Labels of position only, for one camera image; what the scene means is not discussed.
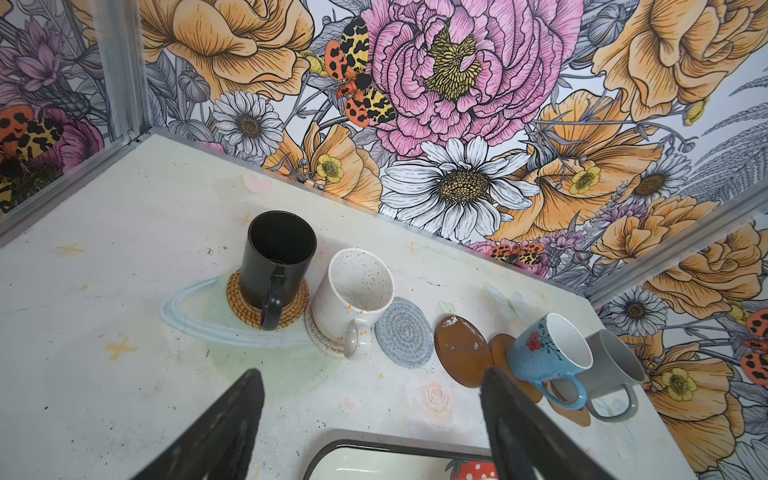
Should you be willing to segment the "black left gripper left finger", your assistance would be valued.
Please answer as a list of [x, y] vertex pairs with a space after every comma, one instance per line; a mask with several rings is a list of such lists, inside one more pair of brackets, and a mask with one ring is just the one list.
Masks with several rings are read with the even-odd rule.
[[245, 371], [137, 479], [244, 479], [265, 393], [259, 370]]

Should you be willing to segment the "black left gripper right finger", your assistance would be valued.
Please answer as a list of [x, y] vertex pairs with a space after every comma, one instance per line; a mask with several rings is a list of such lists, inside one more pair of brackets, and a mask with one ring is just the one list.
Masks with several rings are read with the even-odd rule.
[[500, 479], [611, 477], [500, 369], [484, 372], [480, 399]]

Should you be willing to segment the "cork paw print coaster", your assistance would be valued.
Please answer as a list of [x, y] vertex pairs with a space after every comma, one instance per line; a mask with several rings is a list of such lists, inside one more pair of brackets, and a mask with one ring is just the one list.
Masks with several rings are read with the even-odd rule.
[[591, 425], [591, 415], [586, 406], [578, 410], [568, 410], [554, 404], [550, 399], [548, 399], [547, 402], [557, 414], [568, 419], [569, 421], [584, 428]]

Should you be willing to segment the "white mug blue handle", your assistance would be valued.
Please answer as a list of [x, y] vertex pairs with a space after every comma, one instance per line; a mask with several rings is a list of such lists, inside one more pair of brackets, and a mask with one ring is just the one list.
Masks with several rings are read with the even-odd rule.
[[[585, 337], [564, 316], [549, 313], [531, 324], [506, 351], [513, 376], [536, 388], [552, 404], [579, 410], [588, 400], [586, 388], [576, 376], [593, 366], [593, 355]], [[576, 388], [573, 401], [559, 400], [547, 391], [545, 382], [565, 379]]]

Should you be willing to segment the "plain brown wooden coaster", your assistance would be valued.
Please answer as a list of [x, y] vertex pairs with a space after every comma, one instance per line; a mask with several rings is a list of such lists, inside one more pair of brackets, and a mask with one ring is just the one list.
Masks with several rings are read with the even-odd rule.
[[542, 393], [530, 383], [517, 379], [509, 368], [506, 353], [508, 348], [511, 347], [514, 342], [515, 338], [513, 336], [503, 333], [497, 334], [491, 339], [489, 348], [491, 350], [494, 365], [498, 367], [529, 400], [534, 404], [537, 404], [543, 398]]

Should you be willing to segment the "scratched dark brown wooden coaster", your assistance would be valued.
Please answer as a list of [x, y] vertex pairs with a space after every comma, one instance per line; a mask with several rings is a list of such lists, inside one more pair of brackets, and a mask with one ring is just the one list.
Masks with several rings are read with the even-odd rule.
[[445, 371], [467, 388], [479, 388], [485, 371], [494, 364], [491, 349], [481, 332], [455, 314], [438, 322], [434, 345]]

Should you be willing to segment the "round woven rattan coaster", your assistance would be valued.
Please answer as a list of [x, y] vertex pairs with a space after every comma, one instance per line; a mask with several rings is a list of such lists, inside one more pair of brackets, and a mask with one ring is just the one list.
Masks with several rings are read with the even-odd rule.
[[[226, 288], [226, 298], [230, 309], [244, 324], [262, 330], [260, 326], [261, 311], [245, 301], [240, 291], [240, 269], [237, 269], [230, 277]], [[278, 323], [278, 330], [285, 329], [304, 316], [309, 305], [310, 293], [306, 280], [302, 281], [296, 297], [283, 308]]]

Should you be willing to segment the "grey-blue braided rope coaster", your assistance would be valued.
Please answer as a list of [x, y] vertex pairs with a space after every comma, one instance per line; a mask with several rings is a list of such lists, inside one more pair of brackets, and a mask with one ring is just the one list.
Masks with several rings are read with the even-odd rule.
[[433, 334], [422, 310], [413, 302], [395, 297], [374, 325], [379, 347], [396, 365], [421, 368], [432, 356]]

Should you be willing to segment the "black mug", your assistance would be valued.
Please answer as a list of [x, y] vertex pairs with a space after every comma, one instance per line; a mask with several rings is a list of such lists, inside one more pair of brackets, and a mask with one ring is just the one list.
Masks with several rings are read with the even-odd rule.
[[307, 221], [288, 212], [258, 215], [247, 232], [240, 267], [240, 292], [259, 309], [259, 326], [278, 328], [282, 313], [294, 301], [317, 249], [317, 237]]

